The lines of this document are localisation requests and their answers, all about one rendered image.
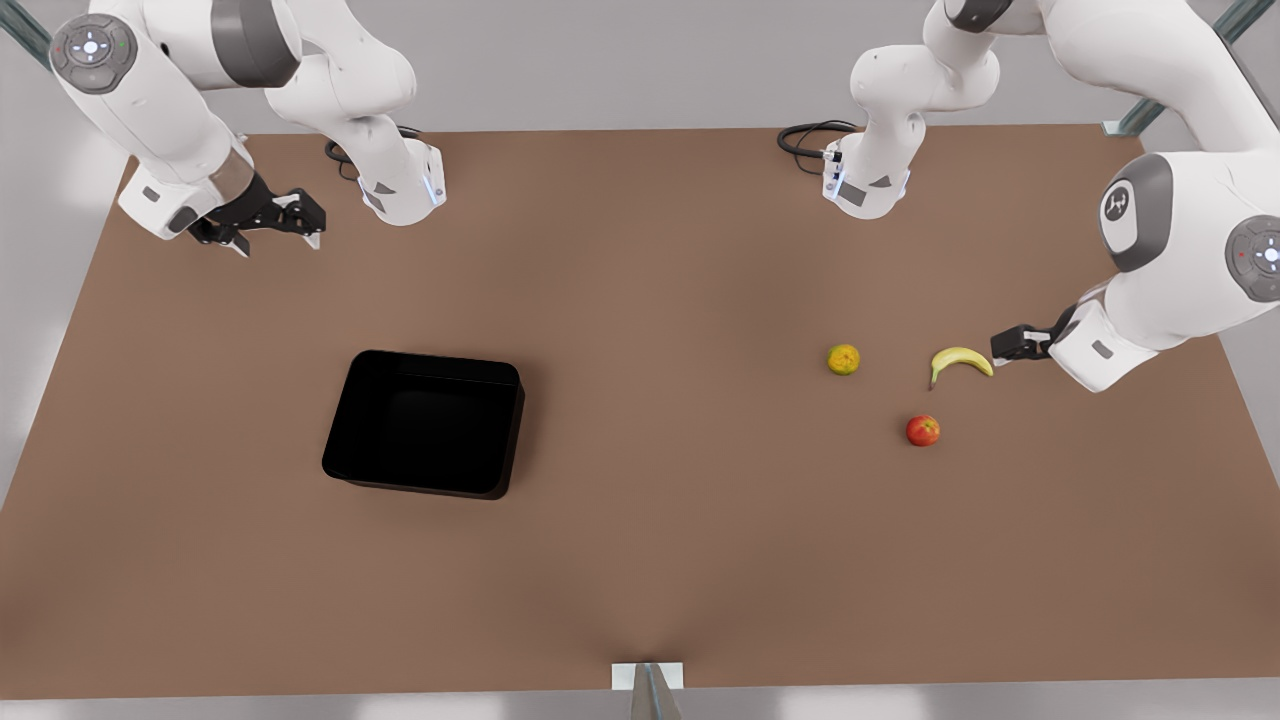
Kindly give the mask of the yellow banana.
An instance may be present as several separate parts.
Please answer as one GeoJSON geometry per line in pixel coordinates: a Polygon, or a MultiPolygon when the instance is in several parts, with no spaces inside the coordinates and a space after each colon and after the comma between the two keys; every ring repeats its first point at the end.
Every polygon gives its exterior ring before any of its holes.
{"type": "Polygon", "coordinates": [[[968,365],[975,368],[979,373],[986,377],[995,375],[995,368],[992,363],[980,352],[966,348],[966,347],[948,347],[940,350],[931,359],[931,379],[928,389],[932,391],[940,378],[942,370],[952,365],[968,365]]]}

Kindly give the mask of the black storage box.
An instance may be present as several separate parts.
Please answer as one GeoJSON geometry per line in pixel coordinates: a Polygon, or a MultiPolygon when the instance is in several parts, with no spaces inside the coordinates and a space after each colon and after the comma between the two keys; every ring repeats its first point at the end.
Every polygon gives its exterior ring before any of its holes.
{"type": "Polygon", "coordinates": [[[355,486],[498,500],[524,401],[508,363],[365,350],[347,372],[321,468],[355,486]]]}

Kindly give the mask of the silver frame post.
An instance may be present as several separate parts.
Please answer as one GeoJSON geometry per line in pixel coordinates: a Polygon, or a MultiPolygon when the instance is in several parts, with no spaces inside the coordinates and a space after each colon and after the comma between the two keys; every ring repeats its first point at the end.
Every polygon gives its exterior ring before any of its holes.
{"type": "Polygon", "coordinates": [[[682,662],[612,664],[611,688],[630,692],[628,720],[684,720],[675,698],[684,675],[682,662]]]}
{"type": "Polygon", "coordinates": [[[0,29],[14,38],[45,70],[52,70],[49,59],[51,36],[19,0],[0,0],[0,29]]]}
{"type": "Polygon", "coordinates": [[[1089,37],[1089,82],[1139,97],[1123,118],[1102,123],[1108,137],[1137,137],[1166,110],[1211,152],[1280,147],[1280,106],[1271,104],[1235,42],[1277,0],[1231,0],[1206,23],[1185,0],[1102,0],[1103,26],[1089,37]]]}

